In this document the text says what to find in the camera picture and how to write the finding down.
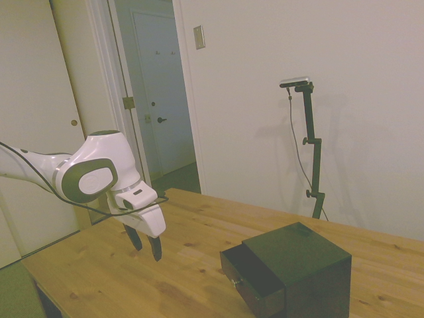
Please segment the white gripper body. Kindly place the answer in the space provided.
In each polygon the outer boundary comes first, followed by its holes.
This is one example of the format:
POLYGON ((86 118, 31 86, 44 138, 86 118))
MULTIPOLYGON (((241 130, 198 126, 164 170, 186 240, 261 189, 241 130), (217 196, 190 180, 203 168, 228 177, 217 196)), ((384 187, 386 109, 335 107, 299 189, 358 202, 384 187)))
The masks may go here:
POLYGON ((116 220, 151 237, 159 237, 166 229, 159 205, 146 208, 157 198, 154 190, 130 190, 117 195, 107 192, 109 209, 116 220))

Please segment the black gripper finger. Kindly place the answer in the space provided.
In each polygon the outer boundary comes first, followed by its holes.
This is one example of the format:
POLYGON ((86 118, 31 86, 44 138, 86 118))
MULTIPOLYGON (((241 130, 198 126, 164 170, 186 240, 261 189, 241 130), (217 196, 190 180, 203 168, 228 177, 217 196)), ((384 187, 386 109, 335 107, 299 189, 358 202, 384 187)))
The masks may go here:
POLYGON ((150 243, 152 255, 155 261, 160 261, 162 259, 162 244, 160 241, 160 237, 148 236, 148 241, 150 243))
POLYGON ((134 228, 132 228, 132 227, 126 225, 126 224, 124 224, 124 228, 125 228, 125 231, 126 231, 128 237, 130 238, 134 248, 137 251, 142 250, 142 242, 141 242, 141 239, 140 239, 136 229, 134 229, 134 228))

